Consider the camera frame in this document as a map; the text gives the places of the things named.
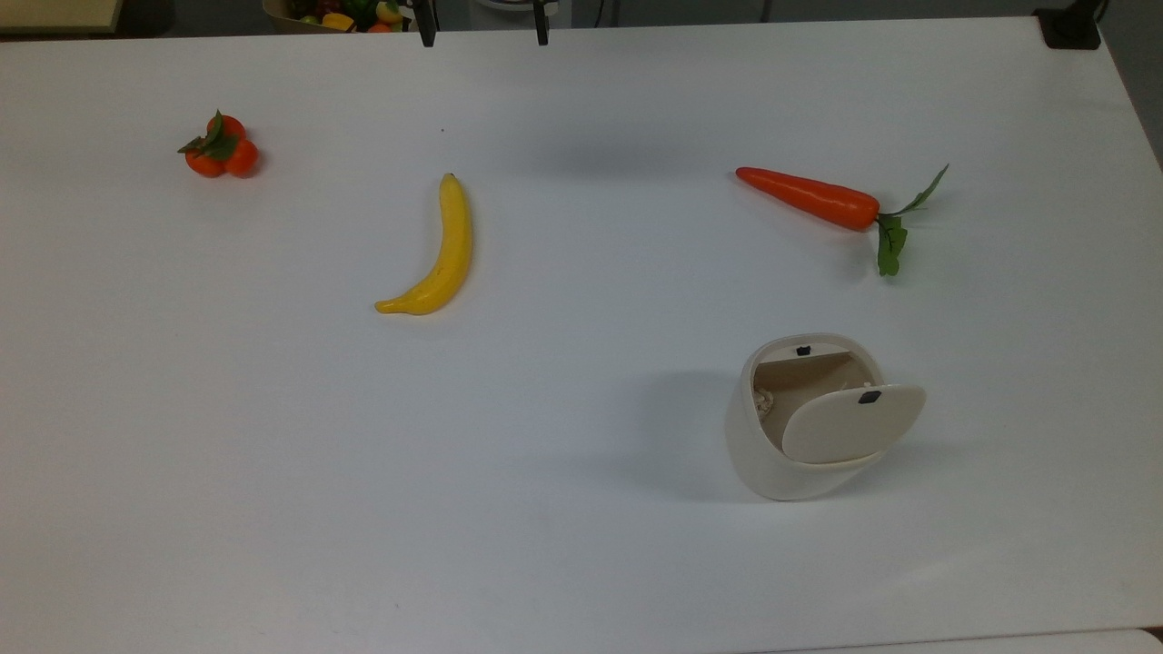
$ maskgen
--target plastic banana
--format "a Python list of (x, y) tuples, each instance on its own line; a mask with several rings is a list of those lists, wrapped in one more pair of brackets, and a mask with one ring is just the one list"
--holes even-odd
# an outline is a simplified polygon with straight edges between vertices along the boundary
[(402, 296), (376, 303), (376, 311), (423, 315), (448, 304), (461, 290), (472, 262), (472, 216), (464, 189), (452, 173), (441, 179), (440, 212), (444, 235), (431, 271)]

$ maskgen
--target white container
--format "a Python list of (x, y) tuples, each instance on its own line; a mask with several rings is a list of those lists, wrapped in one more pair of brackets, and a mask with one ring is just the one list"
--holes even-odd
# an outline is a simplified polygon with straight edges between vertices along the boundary
[(752, 491), (807, 499), (879, 460), (923, 406), (923, 389), (885, 384), (876, 360), (851, 339), (779, 339), (743, 368), (727, 411), (727, 448)]

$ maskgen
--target green leaf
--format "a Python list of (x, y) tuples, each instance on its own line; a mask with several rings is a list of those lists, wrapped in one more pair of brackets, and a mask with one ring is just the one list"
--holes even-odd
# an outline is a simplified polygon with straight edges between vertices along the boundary
[(207, 141), (206, 144), (202, 145), (202, 155), (215, 161), (224, 162), (228, 158), (230, 158), (230, 155), (234, 154), (234, 148), (237, 144), (238, 144), (238, 135), (230, 134), (228, 136), (219, 138), (213, 143)]
[(190, 150), (200, 150), (201, 147), (202, 147), (202, 137), (198, 136), (193, 141), (191, 141), (190, 143), (186, 143), (185, 145), (183, 145), (181, 148), (179, 148), (178, 152), (184, 155), (184, 154), (188, 152)]
[(222, 112), (214, 112), (211, 120), (211, 130), (206, 133), (206, 142), (213, 143), (222, 134)]
[(908, 230), (900, 226), (900, 216), (877, 219), (880, 244), (876, 253), (876, 264), (882, 277), (900, 272), (900, 251), (905, 249)]
[(900, 209), (898, 212), (885, 214), (885, 215), (901, 215), (901, 214), (908, 213), (911, 211), (916, 211), (918, 208), (920, 208), (921, 204), (925, 200), (929, 199), (929, 196), (932, 196), (933, 191), (936, 190), (937, 184), (941, 183), (941, 178), (944, 177), (944, 171), (947, 171), (947, 170), (949, 170), (949, 164), (946, 164), (946, 166), (941, 169), (941, 172), (939, 172), (937, 176), (933, 178), (933, 182), (929, 183), (929, 187), (926, 189), (926, 190), (923, 190), (923, 191), (921, 191), (920, 193), (918, 193), (916, 197), (913, 198), (912, 202), (908, 202), (907, 205), (905, 205), (905, 208), (902, 208), (902, 209)]

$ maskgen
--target fruit basket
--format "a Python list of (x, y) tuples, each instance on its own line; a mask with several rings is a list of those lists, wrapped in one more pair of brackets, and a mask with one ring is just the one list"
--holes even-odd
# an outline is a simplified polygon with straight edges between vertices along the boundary
[(406, 31), (408, 21), (395, 0), (263, 0), (279, 34)]

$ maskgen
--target carrot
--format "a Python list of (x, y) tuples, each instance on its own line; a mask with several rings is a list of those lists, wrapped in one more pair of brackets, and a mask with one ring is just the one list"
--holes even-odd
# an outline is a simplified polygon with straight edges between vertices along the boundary
[(877, 269), (882, 276), (893, 276), (900, 270), (899, 255), (908, 235), (908, 230), (900, 226), (900, 216), (921, 208), (921, 202), (933, 194), (947, 170), (948, 165), (933, 178), (928, 189), (913, 198), (905, 208), (893, 213), (880, 213), (880, 202), (876, 198), (847, 186), (762, 168), (740, 168), (735, 170), (735, 175), (764, 193), (841, 227), (863, 232), (872, 227), (873, 222), (877, 223), (880, 232)]

